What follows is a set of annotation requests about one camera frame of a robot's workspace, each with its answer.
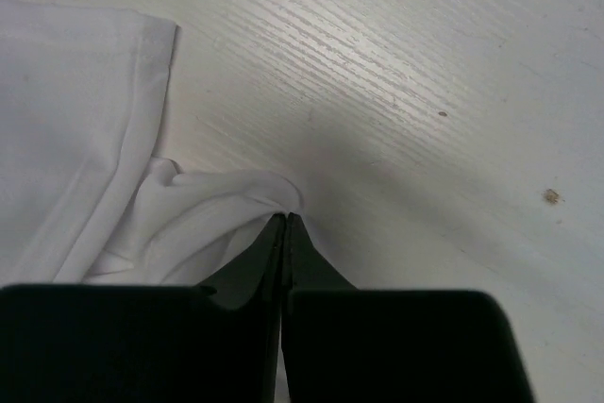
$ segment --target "white wood grain surface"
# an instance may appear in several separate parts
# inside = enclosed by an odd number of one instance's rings
[[[175,20],[158,154],[283,173],[353,282],[485,290],[604,401],[604,0],[27,1]]]

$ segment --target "white table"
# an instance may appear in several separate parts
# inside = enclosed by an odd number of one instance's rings
[[[158,154],[283,173],[354,283],[485,290],[604,400],[604,0],[27,1],[175,20]]]

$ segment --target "fabric fold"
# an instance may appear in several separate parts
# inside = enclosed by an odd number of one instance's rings
[[[176,25],[0,0],[0,284],[194,284],[296,187],[151,159]]]

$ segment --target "dark speck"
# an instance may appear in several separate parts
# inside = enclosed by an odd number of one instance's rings
[[[543,193],[543,198],[548,205],[558,205],[560,202],[560,194],[553,189],[546,189]]]

